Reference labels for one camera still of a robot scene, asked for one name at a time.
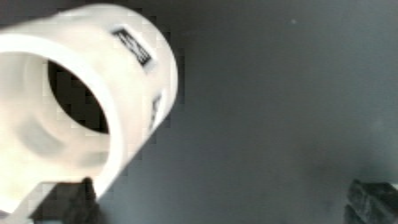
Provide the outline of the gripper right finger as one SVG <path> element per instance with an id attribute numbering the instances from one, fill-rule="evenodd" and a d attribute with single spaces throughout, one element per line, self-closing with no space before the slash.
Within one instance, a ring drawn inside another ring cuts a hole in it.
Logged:
<path id="1" fill-rule="evenodd" d="M 398 224 L 398 189 L 386 182 L 349 184 L 342 224 Z"/>

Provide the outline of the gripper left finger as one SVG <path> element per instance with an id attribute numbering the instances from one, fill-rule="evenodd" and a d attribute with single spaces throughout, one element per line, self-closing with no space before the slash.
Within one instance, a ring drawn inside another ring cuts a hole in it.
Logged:
<path id="1" fill-rule="evenodd" d="M 28 216 L 33 224 L 99 224 L 92 179 L 60 182 Z"/>

